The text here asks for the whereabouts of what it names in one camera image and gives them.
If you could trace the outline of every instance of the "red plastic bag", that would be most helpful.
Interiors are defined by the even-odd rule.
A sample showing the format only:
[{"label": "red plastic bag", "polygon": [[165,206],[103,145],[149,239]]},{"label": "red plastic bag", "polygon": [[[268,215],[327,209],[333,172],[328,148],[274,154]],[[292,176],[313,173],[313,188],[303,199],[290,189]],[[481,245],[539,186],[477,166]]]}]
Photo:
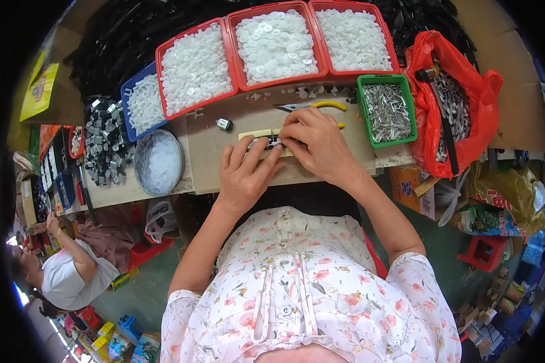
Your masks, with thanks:
[{"label": "red plastic bag", "polygon": [[432,52],[436,54],[444,71],[464,88],[469,99],[470,136],[454,143],[459,173],[479,158],[499,127],[499,108],[496,100],[503,85],[503,78],[494,70],[480,76],[465,56],[437,31],[418,33],[414,46],[406,50],[408,66],[402,73],[408,78],[414,96],[418,132],[418,139],[411,144],[414,158],[422,169],[434,177],[450,179],[453,177],[450,158],[446,163],[436,161],[442,128],[436,96],[427,83],[418,82],[414,76],[417,70],[433,65]]}]

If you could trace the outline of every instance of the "small electric motor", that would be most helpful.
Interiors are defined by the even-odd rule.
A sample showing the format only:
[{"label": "small electric motor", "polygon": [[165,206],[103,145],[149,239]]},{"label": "small electric motor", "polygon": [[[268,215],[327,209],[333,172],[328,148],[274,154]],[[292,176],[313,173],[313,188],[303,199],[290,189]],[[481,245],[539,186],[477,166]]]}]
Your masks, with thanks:
[{"label": "small electric motor", "polygon": [[218,121],[216,121],[216,126],[220,127],[225,131],[232,131],[234,125],[232,121],[228,121],[226,119],[218,119]]}]

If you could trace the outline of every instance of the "hand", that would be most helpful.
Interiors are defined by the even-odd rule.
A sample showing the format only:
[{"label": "hand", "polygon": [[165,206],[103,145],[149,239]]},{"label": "hand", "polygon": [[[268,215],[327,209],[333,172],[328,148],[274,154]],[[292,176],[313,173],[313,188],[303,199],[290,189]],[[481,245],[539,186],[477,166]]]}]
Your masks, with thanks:
[{"label": "hand", "polygon": [[62,231],[58,226],[58,220],[56,219],[55,212],[50,212],[46,217],[46,228],[55,236]]},{"label": "hand", "polygon": [[[305,169],[348,191],[348,186],[367,173],[355,160],[337,122],[316,107],[291,112],[283,123],[279,139]],[[308,150],[296,140],[308,146]]]},{"label": "hand", "polygon": [[227,146],[222,151],[220,160],[220,194],[216,205],[226,214],[240,218],[252,208],[260,196],[267,190],[275,173],[285,164],[279,162],[282,146],[277,145],[269,155],[256,167],[268,138],[260,138],[246,150],[254,140],[253,136],[244,136],[236,146]]}]

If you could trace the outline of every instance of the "finger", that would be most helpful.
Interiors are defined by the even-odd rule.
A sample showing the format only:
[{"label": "finger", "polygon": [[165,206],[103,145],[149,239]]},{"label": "finger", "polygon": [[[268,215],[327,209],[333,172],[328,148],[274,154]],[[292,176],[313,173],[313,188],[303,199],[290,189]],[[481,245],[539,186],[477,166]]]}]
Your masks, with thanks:
[{"label": "finger", "polygon": [[284,139],[297,139],[306,143],[307,145],[311,141],[311,128],[299,124],[291,124],[283,126],[281,132],[278,134],[278,138],[283,141]]},{"label": "finger", "polygon": [[256,168],[256,164],[259,163],[260,156],[262,156],[264,148],[266,148],[268,144],[269,138],[258,139],[258,141],[252,145],[250,151],[246,154],[246,156],[244,156],[244,160],[242,161],[242,164],[240,165],[238,170],[242,170],[247,174],[252,174],[254,168]]},{"label": "finger", "polygon": [[339,124],[337,123],[337,120],[335,120],[335,118],[330,115],[330,114],[323,114],[323,116],[325,116],[325,118],[333,125],[339,127]]},{"label": "finger", "polygon": [[254,171],[255,175],[259,180],[266,180],[268,174],[273,170],[276,161],[281,156],[282,146],[276,145],[270,152],[269,155],[263,160],[258,168]]},{"label": "finger", "polygon": [[321,111],[319,111],[319,109],[316,107],[307,107],[305,109],[300,109],[289,113],[285,119],[285,122],[283,122],[283,125],[288,126],[290,124],[301,124],[312,127],[322,121],[320,120],[322,115],[323,113],[321,113]]},{"label": "finger", "polygon": [[281,142],[293,153],[297,158],[299,163],[305,167],[305,169],[310,170],[312,166],[312,155],[309,153],[303,145],[299,144],[296,140],[288,138],[282,139]]},{"label": "finger", "polygon": [[222,156],[220,157],[220,169],[224,170],[230,165],[230,156],[233,154],[234,146],[228,145],[222,150]]},{"label": "finger", "polygon": [[238,167],[242,163],[242,159],[244,159],[244,154],[246,153],[246,150],[248,149],[248,145],[254,140],[254,136],[252,135],[246,135],[242,139],[240,139],[239,142],[236,143],[234,146],[234,150],[232,153],[232,156],[230,156],[230,164],[228,165],[228,169],[231,171],[238,170]]},{"label": "finger", "polygon": [[274,164],[274,167],[272,168],[272,170],[269,172],[269,175],[267,176],[267,178],[265,179],[264,183],[263,183],[263,187],[260,191],[260,194],[262,195],[262,193],[264,193],[267,188],[269,187],[270,183],[271,183],[271,180],[274,178],[274,176],[276,175],[276,172],[279,171],[283,166],[285,166],[286,163],[285,162],[282,162],[280,160],[278,160],[276,162],[276,164]]}]

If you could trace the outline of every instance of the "button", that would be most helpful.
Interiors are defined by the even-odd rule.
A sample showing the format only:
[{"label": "button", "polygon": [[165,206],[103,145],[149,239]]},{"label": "button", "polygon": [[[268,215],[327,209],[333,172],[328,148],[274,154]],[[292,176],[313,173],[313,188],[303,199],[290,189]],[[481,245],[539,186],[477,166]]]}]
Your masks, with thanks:
[{"label": "button", "polygon": [[290,316],[291,312],[293,312],[293,309],[289,305],[283,305],[281,306],[281,314],[283,316]]}]

